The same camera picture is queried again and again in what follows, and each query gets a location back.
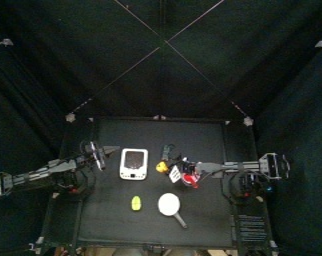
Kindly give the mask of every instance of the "yellow object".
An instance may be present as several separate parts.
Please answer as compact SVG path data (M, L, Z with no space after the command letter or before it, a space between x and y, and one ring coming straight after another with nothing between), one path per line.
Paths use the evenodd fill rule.
M169 171L169 167L167 167L165 161L162 161L162 162L157 165L157 170L158 170L159 172L167 172L167 171Z
M140 211L142 209L142 199L139 196L135 196L132 199L132 209L134 211Z

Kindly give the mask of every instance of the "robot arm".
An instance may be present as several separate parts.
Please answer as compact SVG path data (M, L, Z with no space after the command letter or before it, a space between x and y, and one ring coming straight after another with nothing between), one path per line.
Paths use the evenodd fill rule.
M259 161L226 162L225 164L198 163L197 170L199 174L203 172L217 174L214 175L215 178L223 177L222 171L226 173L246 171L258 172L269 180L281 180L282 178L289 178L290 164L285 155L267 153Z
M99 148L95 142L86 147L86 153L68 160L52 160L36 171L11 175L0 172L0 198L8 196L14 191L30 190L58 185L67 189L76 185L76 171L87 166L92 161L96 162L99 169L106 169L104 158L115 152L119 147Z

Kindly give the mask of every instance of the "red object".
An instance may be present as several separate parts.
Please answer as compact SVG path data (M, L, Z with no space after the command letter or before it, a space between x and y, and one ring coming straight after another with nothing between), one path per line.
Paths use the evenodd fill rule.
M183 179L185 179L185 181L186 181L189 184L193 185L194 188L198 188L198 183L197 183L197 180L198 180L198 179L197 179L195 176L189 175L189 174L185 174Z

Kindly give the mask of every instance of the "black backdrop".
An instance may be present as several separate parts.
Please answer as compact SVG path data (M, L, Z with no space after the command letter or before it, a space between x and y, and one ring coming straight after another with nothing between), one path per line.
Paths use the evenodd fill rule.
M92 96L79 115L239 119L235 102L259 151L294 161L277 239L289 255L322 255L322 1L218 3L0 1L0 40L15 42L0 45L0 171L58 157L66 114ZM0 202L0 250L36 240L44 193Z

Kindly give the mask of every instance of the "cable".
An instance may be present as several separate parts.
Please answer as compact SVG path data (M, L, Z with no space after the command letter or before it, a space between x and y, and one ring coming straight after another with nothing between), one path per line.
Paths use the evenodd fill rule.
M153 52L150 52L123 73L118 76L100 90L99 92L87 99L71 112L74 114L78 112L98 96L103 93L103 91L136 67L139 64L161 49L161 47L155 48Z
M223 250L223 252L226 253L227 256L233 256L231 254L227 253L227 250Z
M171 45L171 41L225 2L226 0L221 0L169 40L165 40L165 43L170 46L170 48L179 54L179 56L186 60L186 62L190 64L190 66L195 69L195 71L201 74L201 76L205 78L205 80L209 82L210 85L218 90L219 94L229 100L229 102L233 104L233 106L239 110L239 112L245 115L245 117L249 117L247 113L243 111L243 109L239 107L239 105L222 93L222 91L218 89L217 84L210 80L210 78L203 74L203 72L198 69L198 67L189 61L189 59L185 57L185 55L179 52L179 50ZM153 31L153 33L162 38L162 35L151 28L151 26L138 17L138 15L127 8L123 3L119 0L115 0L115 2L123 7L123 9L138 19L138 21ZM70 114L74 114L78 112L92 100L96 98L102 92L161 49L158 47L106 87L103 87L99 92L88 98L87 101L84 101Z
M83 140L82 142L80 142L80 153L82 154L86 154L87 152L83 150L83 144L84 143L88 143L88 141L87 140Z
M211 176L215 173L218 173L218 172L211 172L207 175L205 175L205 177L198 181L198 183L201 183L209 176Z
M213 256L209 250L197 250L198 256Z
M255 171L251 170L251 169L246 169L245 172L251 172L251 173L254 173L255 175L265 177L265 178L267 179L267 181L271 181L271 179L269 178L269 176L267 176L266 174L263 174L262 172L255 172Z

